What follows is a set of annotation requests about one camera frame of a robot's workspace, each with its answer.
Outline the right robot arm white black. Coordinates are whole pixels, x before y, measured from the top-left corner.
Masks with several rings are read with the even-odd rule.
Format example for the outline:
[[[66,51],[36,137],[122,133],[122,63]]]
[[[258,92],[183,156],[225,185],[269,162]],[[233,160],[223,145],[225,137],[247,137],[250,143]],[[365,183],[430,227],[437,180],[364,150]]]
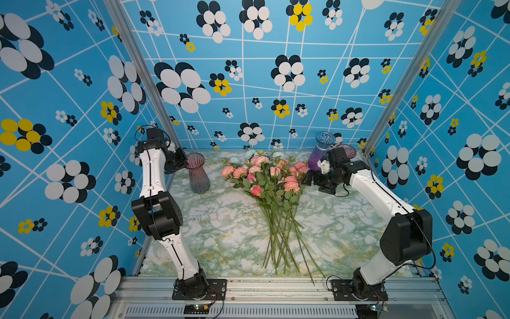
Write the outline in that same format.
[[[356,299],[367,300],[382,293],[385,281],[403,266],[413,266],[433,255],[433,218],[425,209],[409,205],[376,177],[363,161],[348,158],[343,148],[329,150],[317,161],[309,160],[304,178],[308,186],[335,195],[337,186],[351,186],[364,196],[386,221],[378,253],[357,268],[351,281]]]

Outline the pink grey ribbed glass vase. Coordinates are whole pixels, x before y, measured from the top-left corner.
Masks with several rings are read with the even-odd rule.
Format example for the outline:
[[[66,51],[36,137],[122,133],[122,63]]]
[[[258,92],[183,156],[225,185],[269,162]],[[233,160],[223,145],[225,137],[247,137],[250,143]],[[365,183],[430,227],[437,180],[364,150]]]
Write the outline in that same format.
[[[189,184],[196,194],[204,194],[211,187],[210,179],[204,169],[205,157],[199,153],[187,155],[186,168],[189,172]]]

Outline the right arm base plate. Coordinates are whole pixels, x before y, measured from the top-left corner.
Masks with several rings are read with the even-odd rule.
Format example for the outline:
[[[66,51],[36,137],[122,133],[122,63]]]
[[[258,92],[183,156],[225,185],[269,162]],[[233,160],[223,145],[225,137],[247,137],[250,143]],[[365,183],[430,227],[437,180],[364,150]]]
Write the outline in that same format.
[[[349,302],[382,302],[388,301],[388,294],[383,284],[367,286],[357,281],[343,280],[338,278],[329,279],[326,287],[332,292],[335,301]]]

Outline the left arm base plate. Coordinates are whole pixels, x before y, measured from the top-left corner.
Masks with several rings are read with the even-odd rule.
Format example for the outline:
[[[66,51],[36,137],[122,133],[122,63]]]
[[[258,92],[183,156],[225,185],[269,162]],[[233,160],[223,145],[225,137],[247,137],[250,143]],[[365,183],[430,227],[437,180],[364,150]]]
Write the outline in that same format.
[[[172,294],[173,300],[214,301],[224,300],[227,292],[227,279],[177,279]]]

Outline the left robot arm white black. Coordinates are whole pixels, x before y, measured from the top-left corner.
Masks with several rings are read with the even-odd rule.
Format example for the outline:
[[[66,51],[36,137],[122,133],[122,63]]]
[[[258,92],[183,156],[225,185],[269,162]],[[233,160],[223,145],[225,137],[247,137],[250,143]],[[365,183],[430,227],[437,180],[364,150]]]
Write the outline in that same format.
[[[187,248],[181,234],[183,215],[165,182],[187,165],[187,157],[162,129],[149,126],[146,139],[137,141],[135,155],[142,163],[142,188],[131,209],[143,232],[165,247],[177,270],[175,287],[182,295],[201,299],[209,284],[203,268]]]

